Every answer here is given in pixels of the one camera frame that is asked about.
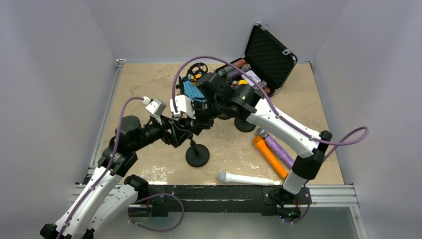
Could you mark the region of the black round-base stand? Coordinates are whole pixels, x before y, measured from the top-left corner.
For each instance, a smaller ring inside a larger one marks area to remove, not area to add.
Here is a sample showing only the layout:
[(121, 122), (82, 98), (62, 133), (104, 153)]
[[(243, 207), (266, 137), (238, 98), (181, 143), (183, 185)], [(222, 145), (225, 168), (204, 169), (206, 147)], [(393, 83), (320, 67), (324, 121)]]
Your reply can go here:
[(210, 152), (203, 144), (197, 144), (194, 139), (189, 140), (190, 146), (186, 151), (186, 162), (191, 167), (202, 167), (206, 165), (210, 159)]

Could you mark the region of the black tripod shock-mount stand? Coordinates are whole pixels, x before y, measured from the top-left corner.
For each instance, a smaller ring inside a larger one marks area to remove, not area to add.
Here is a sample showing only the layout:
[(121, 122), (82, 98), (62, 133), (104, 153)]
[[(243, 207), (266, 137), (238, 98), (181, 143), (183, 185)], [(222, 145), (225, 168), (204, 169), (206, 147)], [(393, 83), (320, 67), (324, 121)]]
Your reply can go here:
[(197, 63), (193, 64), (187, 70), (186, 75), (184, 77), (179, 76), (178, 83), (176, 84), (176, 89), (181, 90), (181, 84), (180, 84), (181, 78), (187, 78), (188, 80), (193, 82), (194, 85), (196, 85), (198, 80), (194, 79), (194, 75), (201, 74), (203, 76), (208, 71), (209, 71), (208, 66), (203, 62), (197, 62)]

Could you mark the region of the white microphone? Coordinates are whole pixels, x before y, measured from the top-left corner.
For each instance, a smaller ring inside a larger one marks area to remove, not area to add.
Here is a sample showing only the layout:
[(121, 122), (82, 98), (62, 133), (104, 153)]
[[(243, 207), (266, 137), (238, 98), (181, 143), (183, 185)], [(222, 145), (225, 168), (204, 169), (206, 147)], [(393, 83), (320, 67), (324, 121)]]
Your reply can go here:
[(240, 183), (256, 186), (273, 186), (274, 181), (266, 178), (251, 177), (245, 175), (232, 174), (229, 172), (221, 172), (218, 175), (218, 181), (221, 183)]

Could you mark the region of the orange microphone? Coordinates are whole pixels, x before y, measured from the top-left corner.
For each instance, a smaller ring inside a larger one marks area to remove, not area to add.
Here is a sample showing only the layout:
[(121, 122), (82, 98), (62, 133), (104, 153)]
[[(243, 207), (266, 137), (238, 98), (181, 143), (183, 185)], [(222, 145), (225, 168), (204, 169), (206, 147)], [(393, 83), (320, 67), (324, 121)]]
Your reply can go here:
[(272, 166), (278, 176), (282, 180), (285, 180), (288, 175), (287, 171), (284, 169), (278, 159), (273, 155), (269, 147), (266, 145), (265, 141), (261, 137), (256, 136), (254, 137), (252, 142), (254, 146), (263, 154), (265, 159), (269, 162), (269, 164)]

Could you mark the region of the purple glitter microphone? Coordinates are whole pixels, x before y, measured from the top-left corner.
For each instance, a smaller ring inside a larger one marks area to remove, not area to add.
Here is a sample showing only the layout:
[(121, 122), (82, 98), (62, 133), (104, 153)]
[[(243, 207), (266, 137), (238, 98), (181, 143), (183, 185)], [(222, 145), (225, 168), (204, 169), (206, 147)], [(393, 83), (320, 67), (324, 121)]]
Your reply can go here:
[(287, 151), (263, 128), (258, 128), (256, 136), (261, 137), (267, 147), (269, 147), (276, 155), (289, 167), (292, 168), (294, 160)]

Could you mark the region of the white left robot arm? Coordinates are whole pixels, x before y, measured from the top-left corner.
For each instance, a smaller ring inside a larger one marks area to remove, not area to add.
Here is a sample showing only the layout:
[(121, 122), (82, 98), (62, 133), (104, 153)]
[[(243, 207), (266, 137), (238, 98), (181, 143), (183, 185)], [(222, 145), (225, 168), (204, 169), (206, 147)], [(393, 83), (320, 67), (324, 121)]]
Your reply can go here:
[(111, 190), (138, 160), (137, 151), (162, 140), (175, 148), (191, 139), (192, 132), (178, 121), (159, 116), (142, 125), (136, 116), (122, 117), (85, 188), (65, 214), (40, 231), (44, 239), (97, 239), (106, 223), (131, 203), (148, 199), (148, 182), (138, 176), (127, 177), (123, 186), (110, 198)]

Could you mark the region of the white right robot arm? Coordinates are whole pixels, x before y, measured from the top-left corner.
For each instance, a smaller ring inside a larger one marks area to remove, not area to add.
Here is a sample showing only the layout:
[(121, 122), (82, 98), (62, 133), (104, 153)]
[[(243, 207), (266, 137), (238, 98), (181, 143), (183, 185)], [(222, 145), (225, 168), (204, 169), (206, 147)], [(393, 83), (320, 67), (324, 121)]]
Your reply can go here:
[(200, 92), (201, 107), (192, 106), (193, 97), (185, 87), (171, 99), (172, 113), (185, 113), (191, 125), (204, 127), (206, 122), (221, 115), (259, 126), (286, 143), (297, 154), (291, 172), (280, 188), (280, 198), (287, 203), (299, 196), (309, 180), (315, 179), (326, 156), (332, 135), (328, 131), (310, 129), (276, 108), (268, 96), (245, 83), (232, 88), (217, 73), (206, 73), (194, 86)]

